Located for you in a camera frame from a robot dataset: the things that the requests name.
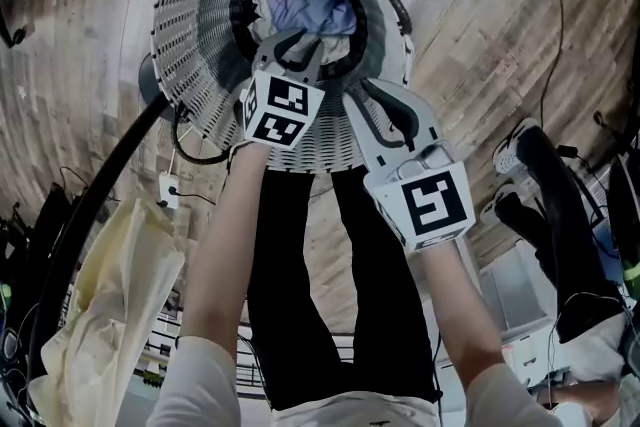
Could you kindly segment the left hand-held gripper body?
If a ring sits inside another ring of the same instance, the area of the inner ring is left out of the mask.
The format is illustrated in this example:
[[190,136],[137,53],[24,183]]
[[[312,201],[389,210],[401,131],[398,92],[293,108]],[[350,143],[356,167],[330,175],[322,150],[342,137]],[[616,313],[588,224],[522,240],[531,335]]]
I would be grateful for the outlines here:
[[316,118],[325,92],[303,83],[299,73],[253,73],[242,90],[242,128],[246,140],[291,150]]

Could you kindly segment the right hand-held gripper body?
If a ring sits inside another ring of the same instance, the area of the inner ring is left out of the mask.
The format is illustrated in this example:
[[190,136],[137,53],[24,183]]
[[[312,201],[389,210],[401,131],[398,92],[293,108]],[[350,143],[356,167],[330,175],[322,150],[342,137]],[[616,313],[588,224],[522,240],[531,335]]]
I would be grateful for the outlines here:
[[414,150],[400,141],[391,170],[368,170],[364,187],[406,252],[457,239],[475,223],[465,166],[443,138]]

